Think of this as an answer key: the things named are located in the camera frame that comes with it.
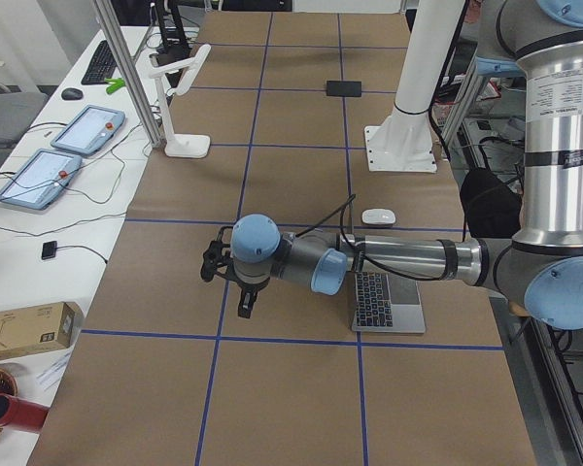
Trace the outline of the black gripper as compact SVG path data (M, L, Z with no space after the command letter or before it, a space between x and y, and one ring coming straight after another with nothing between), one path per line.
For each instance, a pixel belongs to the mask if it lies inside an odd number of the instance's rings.
M269 264L232 264L228 272L233 276L242 289L237 307L237 314L241 318L250 318L254 307L254 293L267 287L270 281Z

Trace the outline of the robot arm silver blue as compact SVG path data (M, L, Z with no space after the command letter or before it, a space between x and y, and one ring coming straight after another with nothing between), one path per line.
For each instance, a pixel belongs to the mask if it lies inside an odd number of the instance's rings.
M486 1L477 69L527 79L524 218L506 239L414 241L283 233L253 214L233 226L227 276L249 317L272 278L332 295L350 271L460 280L502 294L559 329L583 328L583 1Z

